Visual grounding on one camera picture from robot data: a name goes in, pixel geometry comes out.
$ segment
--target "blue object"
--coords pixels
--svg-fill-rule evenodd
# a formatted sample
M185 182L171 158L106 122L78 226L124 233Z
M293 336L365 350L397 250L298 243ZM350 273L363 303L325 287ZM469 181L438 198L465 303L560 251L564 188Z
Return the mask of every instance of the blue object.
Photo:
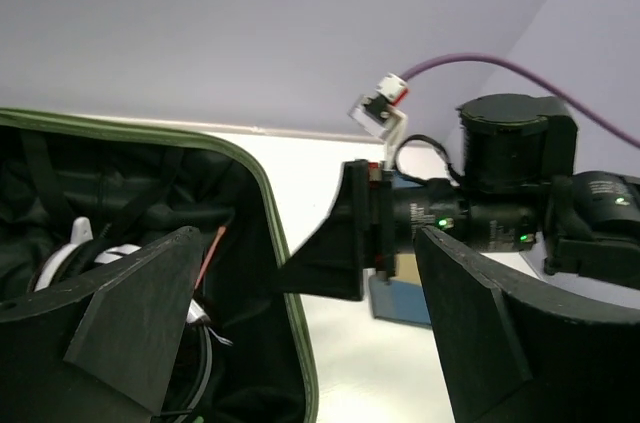
M408 325L431 326L431 317L420 285L404 281L380 281L369 277L371 312L374 318Z

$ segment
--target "brown cardboard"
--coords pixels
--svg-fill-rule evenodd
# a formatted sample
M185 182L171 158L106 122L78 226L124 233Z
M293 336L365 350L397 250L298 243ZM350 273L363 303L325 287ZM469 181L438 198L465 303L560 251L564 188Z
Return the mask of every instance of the brown cardboard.
M420 285L420 274L413 253L396 256L396 280Z

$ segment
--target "black bag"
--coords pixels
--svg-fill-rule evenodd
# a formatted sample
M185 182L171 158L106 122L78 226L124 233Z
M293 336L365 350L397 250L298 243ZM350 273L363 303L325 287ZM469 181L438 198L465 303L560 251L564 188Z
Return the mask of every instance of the black bag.
M197 365L189 358L200 358L198 351L191 351L198 348L200 333L185 329L175 365L169 363L173 372L165 413L157 421L315 421L317 377L300 299L274 297L266 288L288 250L269 182L255 159L227 141L203 134L30 111L0 110L0 129L0 350L5 355L0 365L0 421L156 421L160 408L132 405L131 395L118 393L119 383L98 381L96 375L86 379L86 374L80 376L82 370L69 368L73 365L68 364L66 348L77 333L75 323L69 334L45 334L44 320L38 319L44 318L44 310L35 311L33 305L36 300L49 305L48 314L54 314L56 288L73 292L74 284L113 278L115 269L107 271L109 265L96 263L105 250L144 247L113 267L122 272L127 264L155 255L167 235L172 235L169 240L197 245L198 266L219 237L194 298L211 318L212 330L233 346L222 344L224 339L209 339L213 351L204 393L195 408L176 408L181 392L193 383L189 379L194 379ZM36 282L42 281L43 264L69 243L79 217L91 222L94 238L74 249L49 287L34 293ZM175 236L183 227L194 227L199 234L193 230L185 236L183 230L182 236ZM223 235L221 227L226 229ZM191 284L193 276L184 281ZM80 313L74 321L82 318ZM39 328L43 333L34 333ZM148 329L150 338L162 332L154 328ZM16 335L27 334L38 340L38 335L53 338L57 346L44 351L40 343L18 341ZM24 363L25 355L32 363ZM116 360L124 355L126 349L121 349L109 364L123 364ZM182 367L187 368L184 374ZM95 385L95 392L109 393L108 398L78 403L73 395L79 390L69 383L75 380L61 376L66 372L78 381L85 378L85 386ZM114 409L120 404L128 409Z

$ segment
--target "black fabric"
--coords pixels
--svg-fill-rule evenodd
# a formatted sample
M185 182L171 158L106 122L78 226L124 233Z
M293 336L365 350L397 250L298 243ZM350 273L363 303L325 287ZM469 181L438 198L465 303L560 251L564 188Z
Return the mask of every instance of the black fabric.
M109 238L96 243L100 248L107 242L144 246L195 226L204 235L203 254L233 218L197 296L234 346L214 348L213 376L194 417L303 421L303 377L285 302L263 287L276 271L269 224L258 183L246 168L199 149L0 132L0 301L24 293L43 262L68 242L71 216L90 218L94 231L109 228ZM45 151L50 165L38 160ZM54 183L44 188L43 181ZM123 208L135 201L135 211L123 218Z

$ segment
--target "open bag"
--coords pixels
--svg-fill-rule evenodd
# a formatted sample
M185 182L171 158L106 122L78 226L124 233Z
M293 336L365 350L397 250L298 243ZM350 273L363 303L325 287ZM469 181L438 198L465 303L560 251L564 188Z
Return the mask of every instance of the open bag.
M34 415L38 423L62 421L56 414L62 408L66 421L98 423L315 421L317 377L300 298L274 296L265 288L288 249L269 181L251 155L199 133L10 109L0 109L0 135L0 421L31 423ZM78 218L90 223L95 240L80 245L88 254L75 248L68 258L73 263L46 274L52 255L70 248ZM186 326L171 362L162 418L154 414L158 409L144 407L135 416L102 409L89 417L91 402L69 407L62 400L73 388L47 387L54 376L49 373L32 383L32 391L15 395L16 382L26 383L20 374L7 373L17 372L11 358L35 343L11 339L27 323L7 316L15 305L3 302L28 307L29 295L45 298L56 285L72 291L74 278L102 271L106 260L100 258L129 261L126 254L183 227L197 229L197 255L203 264L208 260L194 301L216 336L209 340L210 371L195 407L175 403L196 378L193 360L201 357L193 350L197 337ZM47 358L61 359L73 336L58 335L60 347ZM6 351L13 356L7 358ZM126 343L120 351L126 352ZM34 408L52 391L59 391L59 400L51 404L53 397L45 398L52 407L43 419Z

